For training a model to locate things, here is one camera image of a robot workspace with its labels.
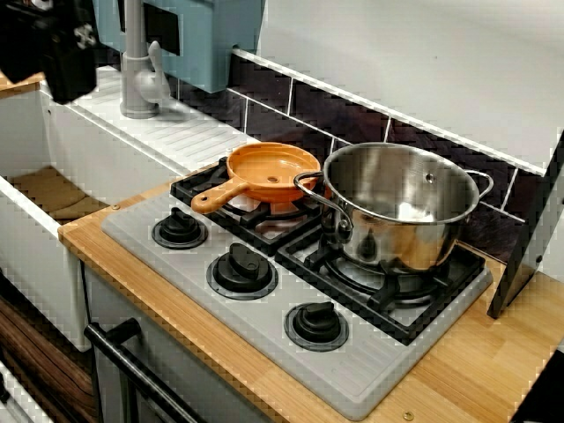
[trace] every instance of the grey faucet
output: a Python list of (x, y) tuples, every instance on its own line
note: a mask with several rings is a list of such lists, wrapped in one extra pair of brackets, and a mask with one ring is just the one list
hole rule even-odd
[(132, 119), (148, 119), (158, 114), (171, 96), (159, 43), (154, 41), (147, 48), (143, 0), (125, 0), (125, 40), (121, 111)]

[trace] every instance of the black handle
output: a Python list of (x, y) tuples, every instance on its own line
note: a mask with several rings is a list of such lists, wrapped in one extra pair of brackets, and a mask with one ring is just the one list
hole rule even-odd
[(129, 319), (106, 333), (99, 324), (91, 323), (85, 329), (85, 336), (98, 348), (127, 379), (166, 412), (174, 421), (180, 423), (205, 423), (192, 408), (176, 395), (160, 378), (131, 352), (119, 345), (141, 332), (139, 323)]

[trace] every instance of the black burner grate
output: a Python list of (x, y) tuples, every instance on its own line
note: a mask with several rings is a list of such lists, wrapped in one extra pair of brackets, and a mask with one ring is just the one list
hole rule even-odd
[[(375, 288), (343, 274), (335, 265), (341, 256), (340, 251), (322, 242), (304, 263), (295, 255), (318, 243), (322, 237), (319, 227), (308, 231), (281, 248), (276, 261), (404, 345), (409, 345), (484, 270), (486, 264), (482, 257), (456, 246), (448, 264), (437, 272), (414, 277), (387, 275), (380, 270), (384, 280), (380, 288)], [(329, 274), (321, 272), (323, 267)], [(417, 289), (402, 291), (402, 286), (413, 286), (412, 280), (407, 278), (423, 280)], [(422, 305), (426, 306), (425, 311), (407, 326), (391, 316), (395, 308)]]
[[(219, 160), (219, 164), (198, 174), (189, 176), (182, 181), (173, 183), (170, 194), (190, 205), (192, 198), (196, 195), (216, 187), (229, 179), (226, 166), (226, 158)], [(260, 203), (255, 210), (244, 211), (230, 204), (226, 204), (218, 211), (206, 215), (206, 217), (221, 227), (225, 228), (242, 240), (259, 249), (267, 256), (274, 256), (276, 251), (283, 245), (293, 240), (305, 231), (317, 226), (321, 220), (321, 208), (313, 200), (303, 197), (294, 201), (295, 211), (284, 214), (272, 213), (271, 205)], [(286, 228), (273, 238), (268, 238), (258, 232), (256, 227), (264, 222), (276, 222), (302, 218), (292, 227)]]

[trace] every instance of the wooden countertop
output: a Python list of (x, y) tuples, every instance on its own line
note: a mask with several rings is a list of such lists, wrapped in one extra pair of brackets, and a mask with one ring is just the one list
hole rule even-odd
[(39, 90), (39, 83), (44, 79), (43, 74), (33, 75), (30, 78), (13, 84), (8, 78), (0, 72), (0, 100), (18, 95), (22, 93), (29, 93), (30, 91)]
[[(169, 184), (119, 203), (169, 190)], [(111, 207), (59, 228), (70, 251), (145, 311), (275, 421), (348, 422), (319, 397), (130, 255), (100, 229)], [(487, 259), (490, 288), (365, 419), (507, 422), (564, 337), (564, 284), (538, 274), (499, 319), (486, 315), (503, 265)]]

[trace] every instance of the orange frying pan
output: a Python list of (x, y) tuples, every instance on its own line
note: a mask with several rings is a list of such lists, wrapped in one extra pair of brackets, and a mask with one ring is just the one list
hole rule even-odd
[[(265, 203), (289, 203), (303, 197), (293, 178), (320, 170), (310, 153), (279, 143), (244, 145), (229, 155), (226, 164), (231, 179), (195, 196), (190, 205), (194, 212), (215, 212), (240, 194)], [(315, 181), (309, 178), (304, 184), (312, 189)]]

